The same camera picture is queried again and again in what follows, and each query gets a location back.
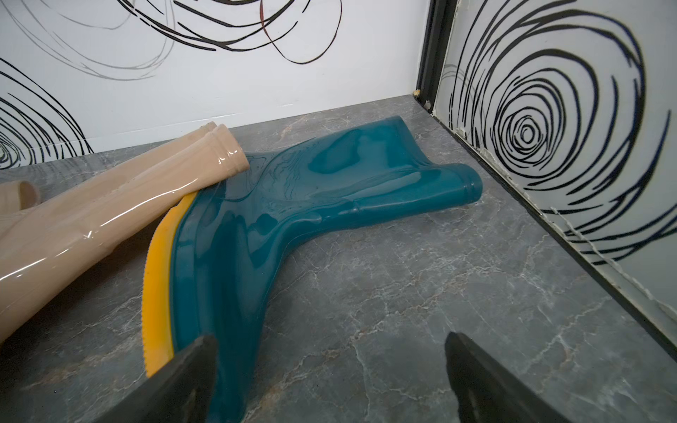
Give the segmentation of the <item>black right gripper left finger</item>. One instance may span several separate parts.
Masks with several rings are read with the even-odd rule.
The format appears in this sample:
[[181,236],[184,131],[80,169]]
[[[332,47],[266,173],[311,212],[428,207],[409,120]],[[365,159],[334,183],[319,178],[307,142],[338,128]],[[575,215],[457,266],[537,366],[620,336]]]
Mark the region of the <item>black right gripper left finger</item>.
[[217,376],[218,342],[197,338],[99,422],[205,422]]

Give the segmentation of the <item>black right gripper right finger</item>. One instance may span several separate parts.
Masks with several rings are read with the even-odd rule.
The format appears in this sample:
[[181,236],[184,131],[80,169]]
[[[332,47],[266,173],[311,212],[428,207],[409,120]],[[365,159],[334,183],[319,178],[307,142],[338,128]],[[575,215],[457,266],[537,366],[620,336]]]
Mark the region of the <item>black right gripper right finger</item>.
[[567,422],[467,335],[448,334],[446,371],[462,422]]

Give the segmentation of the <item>green rubber boot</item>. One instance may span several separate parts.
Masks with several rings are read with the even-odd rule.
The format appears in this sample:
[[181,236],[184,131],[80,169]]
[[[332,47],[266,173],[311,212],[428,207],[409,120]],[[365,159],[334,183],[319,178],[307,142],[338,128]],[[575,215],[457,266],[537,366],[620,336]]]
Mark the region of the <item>green rubber boot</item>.
[[269,153],[185,196],[146,257],[142,340],[148,375],[203,335],[218,341],[211,422],[242,419],[269,294],[283,260],[321,234],[472,204],[479,174],[437,165],[393,116]]

